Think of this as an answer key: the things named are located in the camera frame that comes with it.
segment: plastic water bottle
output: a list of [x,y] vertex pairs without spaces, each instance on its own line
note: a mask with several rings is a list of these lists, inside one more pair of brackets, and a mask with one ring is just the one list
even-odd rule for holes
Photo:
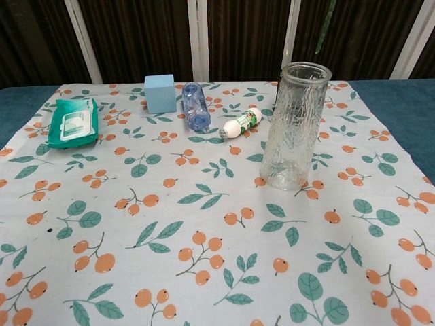
[[183,87],[183,108],[188,126],[193,131],[204,130],[210,125],[211,118],[203,88],[198,83],[187,83]]

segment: small white bottle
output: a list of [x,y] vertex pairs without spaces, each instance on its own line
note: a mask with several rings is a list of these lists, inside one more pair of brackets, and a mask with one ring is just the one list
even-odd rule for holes
[[219,135],[223,139],[235,138],[260,122],[261,117],[260,110],[251,107],[243,112],[240,117],[225,122],[224,127],[219,130]]

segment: orange berry print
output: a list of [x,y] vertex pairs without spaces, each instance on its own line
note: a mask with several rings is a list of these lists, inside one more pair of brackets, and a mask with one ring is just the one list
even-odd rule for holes
[[35,192],[32,196],[34,202],[40,202],[46,196],[45,192]]
[[82,181],[83,182],[89,182],[89,181],[91,181],[92,180],[92,175],[85,175],[83,178],[82,178]]
[[414,251],[415,248],[414,244],[408,239],[400,239],[399,246],[401,246],[402,249],[406,251]]
[[113,266],[115,265],[115,256],[111,253],[105,253],[100,256],[95,262],[95,270],[98,273],[106,273],[109,272]]
[[257,187],[262,187],[263,185],[266,185],[266,181],[263,178],[260,178],[260,177],[256,177],[254,179],[254,183],[256,185],[256,188]]
[[220,247],[222,247],[222,239],[215,237],[209,240],[209,249],[211,251],[218,251]]
[[260,319],[254,319],[249,326],[264,326],[264,324]]
[[89,264],[90,258],[89,256],[82,256],[79,259],[77,259],[75,261],[75,271],[79,271],[79,270],[83,270],[84,268],[86,268]]
[[310,199],[319,199],[319,193],[315,190],[307,190],[307,197]]
[[31,299],[37,299],[47,291],[47,282],[39,282],[30,290],[29,296]]
[[348,146],[348,145],[343,145],[342,147],[341,147],[341,149],[345,152],[345,153],[353,153],[353,151],[354,151],[354,147],[352,147],[352,146]]
[[165,306],[163,308],[163,316],[166,319],[172,319],[175,316],[177,316],[177,309],[175,308],[175,306],[173,304],[168,304],[167,306]]
[[411,297],[415,297],[419,292],[415,284],[405,278],[400,280],[400,287],[402,288],[403,292]]
[[178,181],[178,179],[173,179],[173,178],[168,178],[168,179],[165,179],[164,181],[163,181],[163,185],[166,187],[166,188],[172,188],[174,185],[175,185],[175,183]]
[[242,217],[244,219],[251,219],[252,217],[254,217],[254,211],[252,209],[250,209],[249,207],[243,207],[240,210],[240,213],[242,214]]
[[224,258],[221,255],[214,255],[210,258],[210,266],[215,269],[221,268],[224,262]]
[[30,308],[20,309],[12,318],[12,324],[14,326],[24,326],[32,318],[33,311]]
[[326,221],[332,224],[340,223],[340,215],[336,213],[335,209],[333,211],[326,212],[324,218]]
[[102,181],[101,181],[100,179],[94,180],[94,181],[90,184],[90,187],[91,187],[91,188],[94,188],[94,189],[97,189],[97,188],[100,187],[101,183],[102,183]]
[[140,207],[138,204],[133,204],[128,208],[128,212],[134,216],[140,211]]
[[372,291],[372,301],[374,305],[381,308],[386,308],[388,306],[387,296],[380,291]]
[[195,275],[195,281],[196,284],[198,285],[204,285],[209,281],[209,279],[210,279],[210,273],[208,273],[208,271],[206,270],[200,270]]
[[35,213],[27,217],[26,222],[29,225],[37,225],[42,219],[44,218],[44,214],[47,213],[47,211],[44,211],[42,213]]
[[408,314],[400,308],[392,308],[391,317],[398,326],[410,326],[411,318]]
[[140,290],[135,296],[136,306],[143,308],[148,306],[151,303],[152,296],[151,291],[148,289]]
[[157,195],[154,195],[154,194],[151,194],[151,195],[146,196],[146,197],[143,199],[143,204],[144,204],[146,207],[153,207],[153,206],[156,206],[156,205],[157,205],[158,201],[159,201],[158,196],[157,196]]
[[427,325],[427,324],[434,323],[432,321],[429,312],[422,306],[419,306],[418,304],[411,306],[411,314],[413,314],[414,318],[417,319],[422,324]]
[[60,186],[61,186],[60,182],[52,183],[51,185],[48,186],[48,191],[53,192],[54,190],[59,189]]
[[230,153],[231,155],[239,155],[242,152],[242,150],[236,146],[230,145]]
[[419,253],[415,256],[415,259],[418,261],[420,265],[423,266],[425,270],[428,270],[432,267],[432,260],[427,255]]
[[117,149],[115,149],[115,155],[122,155],[126,151],[128,151],[127,148],[125,148],[125,147],[118,147]]
[[379,284],[381,282],[381,276],[375,270],[367,270],[366,278],[372,284]]
[[206,240],[206,236],[204,232],[196,231],[192,236],[192,241],[197,245],[202,245]]
[[6,280],[6,286],[13,287],[14,285],[18,284],[21,280],[22,280],[22,272],[15,272]]
[[288,262],[282,258],[277,258],[273,261],[273,269],[275,270],[275,276],[278,273],[285,273],[288,270]]
[[183,248],[178,252],[178,259],[181,261],[188,261],[192,259],[193,251],[191,248]]
[[162,289],[157,293],[157,302],[159,304],[166,302],[168,299],[169,299],[169,294],[168,291],[166,291],[165,289]]
[[74,253],[83,253],[86,249],[89,248],[89,242],[86,240],[82,240],[77,242],[73,247]]
[[235,213],[226,213],[224,216],[224,221],[228,225],[234,225],[237,223],[237,215]]
[[435,194],[432,192],[421,192],[419,197],[422,201],[427,202],[428,204],[435,204]]

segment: dark curtain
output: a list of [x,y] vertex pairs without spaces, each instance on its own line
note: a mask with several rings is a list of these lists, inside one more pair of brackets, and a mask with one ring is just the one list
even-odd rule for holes
[[105,83],[192,80],[186,0],[79,0]]
[[0,88],[90,82],[59,0],[0,1]]
[[276,80],[290,3],[207,0],[210,80]]
[[389,79],[423,0],[337,0],[319,54],[330,1],[302,0],[292,61],[328,67],[333,79]]
[[435,78],[435,29],[432,31],[409,78]]

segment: tablecloth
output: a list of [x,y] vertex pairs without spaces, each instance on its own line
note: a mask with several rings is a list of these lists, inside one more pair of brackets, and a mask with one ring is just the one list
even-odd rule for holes
[[[295,192],[258,175],[275,82],[203,83],[200,133],[181,87],[151,115],[141,84],[63,85],[1,150],[0,325],[430,323],[435,189],[347,82]],[[46,145],[59,98],[96,100],[97,143]]]

